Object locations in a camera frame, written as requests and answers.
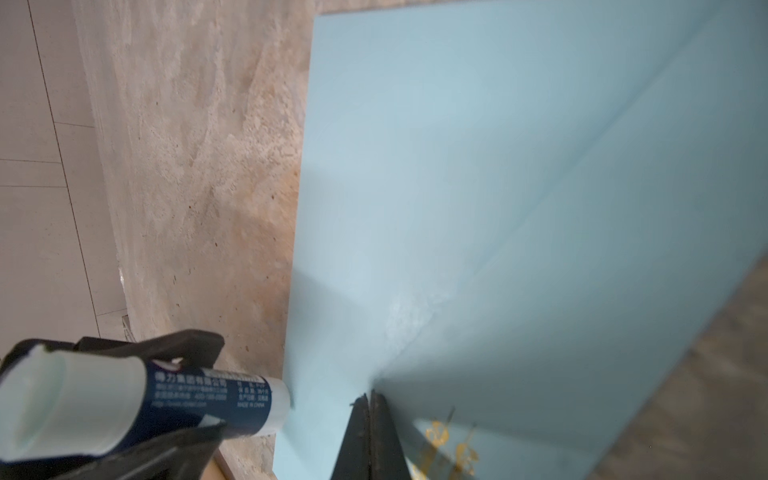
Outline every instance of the light blue paper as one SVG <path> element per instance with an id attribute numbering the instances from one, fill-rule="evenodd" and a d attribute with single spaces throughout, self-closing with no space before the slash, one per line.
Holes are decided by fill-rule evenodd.
<path id="1" fill-rule="evenodd" d="M 768 242 L 766 85 L 758 0 L 318 18 L 278 478 L 372 386 L 416 464 L 453 410 L 476 478 L 585 476 Z"/>

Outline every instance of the dark blue label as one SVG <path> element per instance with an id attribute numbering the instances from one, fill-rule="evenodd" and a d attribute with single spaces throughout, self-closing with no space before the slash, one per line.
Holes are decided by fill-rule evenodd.
<path id="1" fill-rule="evenodd" d="M 225 422 L 226 438 L 253 435 L 266 422 L 272 389 L 260 376 L 180 367 L 153 360 L 134 424 L 113 451 L 164 433 Z"/>

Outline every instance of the floor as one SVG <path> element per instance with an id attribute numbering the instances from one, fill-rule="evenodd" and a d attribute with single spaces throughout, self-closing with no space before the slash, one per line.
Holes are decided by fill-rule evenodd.
<path id="1" fill-rule="evenodd" d="M 212 329 L 227 341 L 217 366 L 280 376 L 313 17 L 405 3 L 74 0 L 138 339 Z M 741 307 L 717 317 L 595 478 L 722 478 L 729 465 L 759 478 L 753 455 L 745 466 L 722 452 L 762 445 L 767 270 L 756 267 Z M 235 478 L 273 478 L 273 439 L 221 453 Z"/>
<path id="2" fill-rule="evenodd" d="M 125 296 L 71 4 L 0 2 L 0 354 L 124 338 Z"/>

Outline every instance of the marble surface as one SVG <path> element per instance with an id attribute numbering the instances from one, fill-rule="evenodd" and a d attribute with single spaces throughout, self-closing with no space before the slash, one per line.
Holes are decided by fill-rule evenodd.
<path id="1" fill-rule="evenodd" d="M 280 376 L 313 18 L 403 3 L 74 1 L 137 337 L 212 329 L 227 341 L 217 366 Z M 756 281 L 750 279 L 748 289 Z M 752 320 L 723 340 L 736 351 L 747 336 L 764 345 L 765 335 L 757 333 L 768 313 L 755 298 L 766 294 L 755 289 L 744 310 Z M 763 363 L 751 365 L 765 373 Z M 675 378 L 663 391 L 684 405 L 690 382 Z M 711 392 L 700 394 L 709 398 L 722 388 L 711 382 Z M 710 441 L 710 431 L 697 427 L 711 424 L 712 409 L 728 420 L 742 400 L 759 405 L 764 399 L 762 389 L 745 387 L 729 401 L 713 400 L 711 409 L 682 409 L 698 414 L 670 415 L 680 415 L 687 425 L 681 428 L 693 432 L 686 437 L 689 452 L 712 452 L 698 449 Z M 755 418 L 764 422 L 766 413 L 752 412 L 735 421 L 753 432 L 745 442 L 758 445 L 755 435 L 764 430 Z M 637 462 L 656 465 L 655 473 L 637 478 L 667 478 L 676 465 L 739 461 L 622 447 L 641 445 L 649 431 L 668 424 L 651 419 L 639 433 L 631 427 L 629 440 L 623 438 L 598 467 L 598 478 L 620 478 Z M 221 450 L 237 478 L 272 478 L 273 445 L 269 438 L 244 439 L 225 442 Z M 755 458 L 752 463 L 760 467 Z"/>

